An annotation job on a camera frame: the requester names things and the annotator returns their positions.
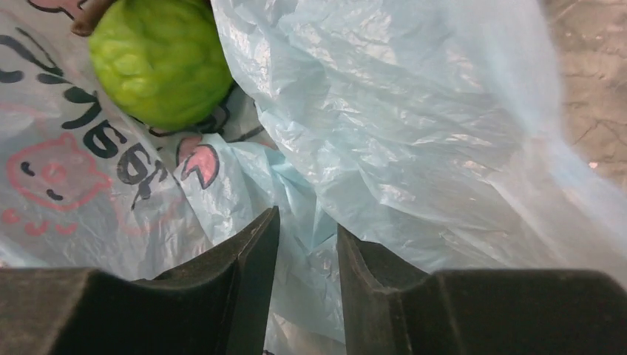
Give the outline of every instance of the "brown stick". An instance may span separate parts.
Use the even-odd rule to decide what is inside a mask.
[[[90,36],[104,13],[116,0],[91,0],[83,12],[74,19],[70,30],[77,36]]]

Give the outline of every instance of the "pig face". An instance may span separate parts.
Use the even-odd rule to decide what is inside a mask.
[[[70,133],[12,155],[7,176],[11,186],[27,199],[62,212],[77,209],[112,185],[111,179],[97,170],[93,156],[78,149]]]

